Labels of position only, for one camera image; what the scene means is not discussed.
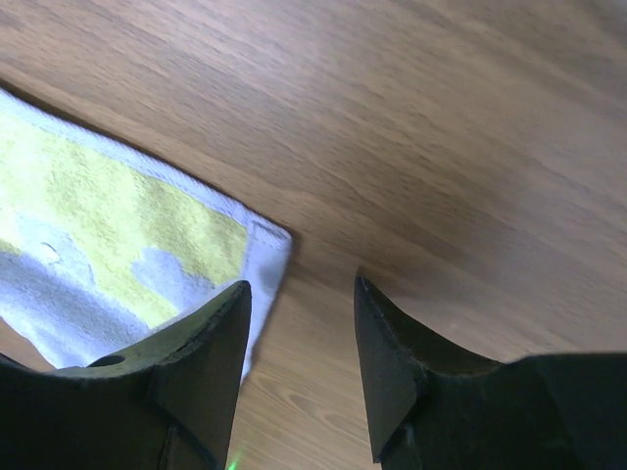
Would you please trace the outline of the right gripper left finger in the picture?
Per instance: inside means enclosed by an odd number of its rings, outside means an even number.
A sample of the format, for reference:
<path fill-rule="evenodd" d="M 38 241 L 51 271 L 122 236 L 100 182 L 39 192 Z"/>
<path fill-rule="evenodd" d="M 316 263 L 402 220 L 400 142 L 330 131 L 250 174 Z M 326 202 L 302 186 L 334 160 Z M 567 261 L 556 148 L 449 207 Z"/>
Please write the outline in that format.
<path fill-rule="evenodd" d="M 5 469 L 222 469 L 251 319 L 233 283 L 195 312 L 86 367 L 1 360 Z"/>

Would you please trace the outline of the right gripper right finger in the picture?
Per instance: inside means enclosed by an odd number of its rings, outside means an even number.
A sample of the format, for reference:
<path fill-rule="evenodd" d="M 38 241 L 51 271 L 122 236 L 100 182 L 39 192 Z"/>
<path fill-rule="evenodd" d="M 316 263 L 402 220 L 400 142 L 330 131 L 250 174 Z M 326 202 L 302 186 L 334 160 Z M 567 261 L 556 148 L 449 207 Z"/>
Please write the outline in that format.
<path fill-rule="evenodd" d="M 372 458 L 384 469 L 622 469 L 626 356 L 501 363 L 414 320 L 357 277 L 354 318 Z"/>

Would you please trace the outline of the yellow green towel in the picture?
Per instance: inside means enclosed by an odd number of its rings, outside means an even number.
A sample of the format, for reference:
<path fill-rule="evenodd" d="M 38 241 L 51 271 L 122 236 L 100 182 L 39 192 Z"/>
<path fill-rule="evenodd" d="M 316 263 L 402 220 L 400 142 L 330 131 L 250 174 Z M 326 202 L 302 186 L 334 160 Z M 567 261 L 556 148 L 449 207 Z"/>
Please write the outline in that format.
<path fill-rule="evenodd" d="M 85 366 L 249 282 L 248 349 L 291 235 L 159 160 L 1 95 L 1 316 L 56 368 Z"/>

